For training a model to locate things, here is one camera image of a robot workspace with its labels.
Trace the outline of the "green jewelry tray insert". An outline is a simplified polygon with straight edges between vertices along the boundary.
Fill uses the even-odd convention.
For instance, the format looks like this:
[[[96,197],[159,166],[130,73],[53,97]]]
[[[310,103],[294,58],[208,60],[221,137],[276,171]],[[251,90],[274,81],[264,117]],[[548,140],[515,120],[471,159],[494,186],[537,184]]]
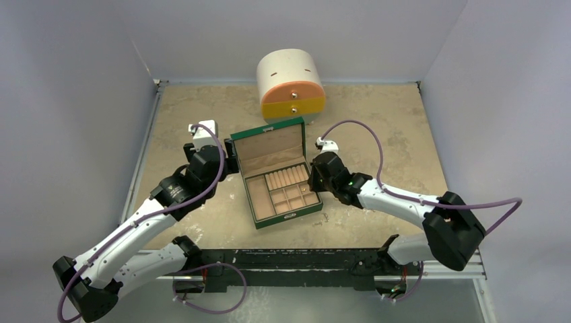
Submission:
[[[322,199],[310,190],[308,179],[305,163],[246,178],[246,195],[255,227],[261,229],[320,211]]]

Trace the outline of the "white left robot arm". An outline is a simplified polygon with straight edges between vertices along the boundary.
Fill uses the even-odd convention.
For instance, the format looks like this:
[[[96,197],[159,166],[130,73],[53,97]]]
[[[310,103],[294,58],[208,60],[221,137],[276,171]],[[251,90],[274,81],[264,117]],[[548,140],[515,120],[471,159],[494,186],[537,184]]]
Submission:
[[[189,143],[184,152],[187,164],[161,180],[129,220],[90,250],[75,258],[62,256],[53,264],[63,290],[60,322],[66,321],[65,299],[73,304],[78,318],[95,322],[121,298],[162,275],[206,275],[220,265],[205,262],[203,251],[187,236],[178,236],[153,253],[139,254],[150,240],[212,198],[228,174],[238,172],[230,139],[212,139],[202,147]]]

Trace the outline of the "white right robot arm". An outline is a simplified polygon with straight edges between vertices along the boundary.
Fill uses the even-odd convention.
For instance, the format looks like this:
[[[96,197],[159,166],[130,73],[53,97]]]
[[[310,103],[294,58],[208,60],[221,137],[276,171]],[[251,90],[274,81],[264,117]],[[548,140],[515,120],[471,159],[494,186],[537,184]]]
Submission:
[[[330,151],[317,155],[310,165],[312,191],[330,192],[344,205],[380,211],[422,229],[417,235],[390,238],[381,247],[378,265],[385,273],[427,260],[462,271],[486,236],[483,225],[453,192],[422,195],[379,184],[370,175],[351,173]]]

